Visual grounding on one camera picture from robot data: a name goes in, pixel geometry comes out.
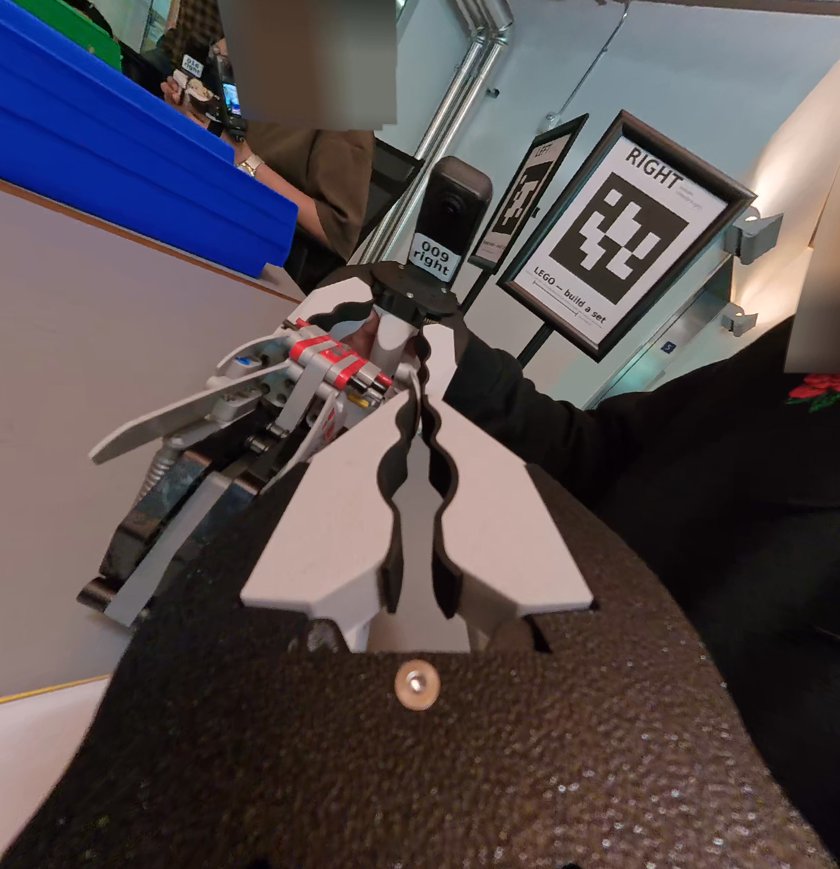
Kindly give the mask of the thin grey conduit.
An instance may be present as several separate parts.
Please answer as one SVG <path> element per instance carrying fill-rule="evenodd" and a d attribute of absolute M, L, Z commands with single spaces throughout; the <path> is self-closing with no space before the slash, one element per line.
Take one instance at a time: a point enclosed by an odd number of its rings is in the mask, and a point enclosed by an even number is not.
<path fill-rule="evenodd" d="M 597 51 L 594 58 L 588 64 L 586 70 L 582 73 L 578 82 L 575 84 L 574 88 L 568 94 L 568 96 L 563 101 L 562 105 L 555 111 L 549 112 L 545 115 L 544 125 L 538 129 L 539 132 L 550 132 L 563 122 L 563 117 L 567 113 L 567 110 L 571 103 L 575 100 L 580 90 L 586 84 L 592 73 L 595 71 L 596 67 L 599 65 L 601 59 L 607 54 L 612 43 L 616 39 L 617 35 L 621 31 L 623 25 L 625 24 L 629 14 L 630 7 L 632 5 L 631 1 L 621 1 L 621 16 L 619 17 L 615 27 L 613 27 L 610 35 L 605 39 L 604 43 L 601 45 L 601 48 Z"/>

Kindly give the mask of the black framed marker sign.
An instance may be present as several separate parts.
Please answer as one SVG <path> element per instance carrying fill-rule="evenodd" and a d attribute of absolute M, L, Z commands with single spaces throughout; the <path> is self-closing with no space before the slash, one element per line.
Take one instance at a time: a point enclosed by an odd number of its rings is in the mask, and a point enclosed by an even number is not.
<path fill-rule="evenodd" d="M 755 199 L 621 110 L 497 285 L 599 363 Z"/>
<path fill-rule="evenodd" d="M 588 114 L 578 115 L 533 138 L 478 237 L 468 259 L 470 265 L 494 273 L 503 264 L 588 117 Z"/>

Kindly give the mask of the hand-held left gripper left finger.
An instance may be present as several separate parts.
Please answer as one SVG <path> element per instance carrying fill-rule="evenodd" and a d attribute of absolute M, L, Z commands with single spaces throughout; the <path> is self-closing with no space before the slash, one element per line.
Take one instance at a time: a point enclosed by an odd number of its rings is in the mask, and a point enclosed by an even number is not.
<path fill-rule="evenodd" d="M 350 651 L 366 651 L 371 621 L 401 593 L 392 498 L 415 431 L 416 393 L 400 393 L 310 461 L 240 593 L 245 606 L 332 621 Z"/>

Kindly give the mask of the green plastic bin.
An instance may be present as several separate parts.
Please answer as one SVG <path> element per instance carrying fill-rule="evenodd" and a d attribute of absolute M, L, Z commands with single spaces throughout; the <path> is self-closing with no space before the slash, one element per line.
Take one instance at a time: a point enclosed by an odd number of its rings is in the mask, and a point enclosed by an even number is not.
<path fill-rule="evenodd" d="M 123 72 L 121 44 L 93 2 L 17 1 L 16 4 L 110 68 Z"/>

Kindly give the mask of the person's right hand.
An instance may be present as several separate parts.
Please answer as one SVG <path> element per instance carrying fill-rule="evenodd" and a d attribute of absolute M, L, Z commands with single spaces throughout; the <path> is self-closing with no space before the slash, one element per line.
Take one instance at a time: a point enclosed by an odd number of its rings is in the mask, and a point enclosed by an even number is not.
<path fill-rule="evenodd" d="M 341 339 L 341 342 L 358 356 L 371 360 L 379 322 L 380 320 L 377 316 L 371 316 L 357 330 Z"/>

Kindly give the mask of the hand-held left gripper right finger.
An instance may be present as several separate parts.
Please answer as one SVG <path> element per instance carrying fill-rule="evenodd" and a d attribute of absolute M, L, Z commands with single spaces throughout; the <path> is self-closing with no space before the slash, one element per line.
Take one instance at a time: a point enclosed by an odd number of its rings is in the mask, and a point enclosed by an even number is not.
<path fill-rule="evenodd" d="M 442 399 L 423 399 L 437 605 L 485 648 L 503 625 L 585 610 L 593 595 L 527 465 Z"/>

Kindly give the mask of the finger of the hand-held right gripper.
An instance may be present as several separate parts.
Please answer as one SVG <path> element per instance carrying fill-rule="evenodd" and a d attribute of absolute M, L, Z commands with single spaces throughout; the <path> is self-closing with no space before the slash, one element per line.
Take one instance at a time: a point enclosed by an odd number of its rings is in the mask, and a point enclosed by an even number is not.
<path fill-rule="evenodd" d="M 299 304 L 299 320 L 320 329 L 335 329 L 345 322 L 364 322 L 373 304 L 371 287 L 351 277 L 313 290 Z"/>
<path fill-rule="evenodd" d="M 449 326 L 424 326 L 415 339 L 423 402 L 441 400 L 458 368 L 456 333 Z"/>

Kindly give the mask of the person's right forearm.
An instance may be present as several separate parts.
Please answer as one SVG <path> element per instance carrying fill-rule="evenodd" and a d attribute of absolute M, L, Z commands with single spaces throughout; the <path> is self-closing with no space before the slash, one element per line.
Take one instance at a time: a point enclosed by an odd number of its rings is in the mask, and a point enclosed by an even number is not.
<path fill-rule="evenodd" d="M 639 451 L 626 409 L 582 410 L 540 393 L 515 358 L 465 329 L 444 400 L 527 464 L 572 494 L 598 496 Z"/>

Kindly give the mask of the blue plastic bin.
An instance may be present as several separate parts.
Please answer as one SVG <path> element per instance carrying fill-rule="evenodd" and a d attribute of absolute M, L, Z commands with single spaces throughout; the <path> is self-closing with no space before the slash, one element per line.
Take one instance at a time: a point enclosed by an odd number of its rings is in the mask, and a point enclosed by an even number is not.
<path fill-rule="evenodd" d="M 257 278 L 296 205 L 233 149 L 15 2 L 0 1 L 0 179 Z"/>

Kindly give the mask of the grey red brick truck model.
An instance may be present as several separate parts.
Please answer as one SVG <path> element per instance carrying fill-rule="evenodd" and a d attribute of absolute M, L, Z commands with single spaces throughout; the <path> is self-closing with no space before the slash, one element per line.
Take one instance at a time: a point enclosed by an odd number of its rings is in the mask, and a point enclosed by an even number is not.
<path fill-rule="evenodd" d="M 126 628 L 165 610 L 197 557 L 227 536 L 250 551 L 252 515 L 269 527 L 247 577 L 310 461 L 386 401 L 411 393 L 325 329 L 287 319 L 226 358 L 204 390 L 126 422 L 91 450 L 95 464 L 160 441 L 82 606 Z"/>

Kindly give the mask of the white sheet yellow edge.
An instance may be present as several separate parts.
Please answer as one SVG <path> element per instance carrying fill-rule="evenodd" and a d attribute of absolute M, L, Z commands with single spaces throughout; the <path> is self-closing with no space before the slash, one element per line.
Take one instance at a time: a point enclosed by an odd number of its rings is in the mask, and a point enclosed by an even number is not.
<path fill-rule="evenodd" d="M 0 857 L 67 769 L 110 679 L 0 698 Z"/>

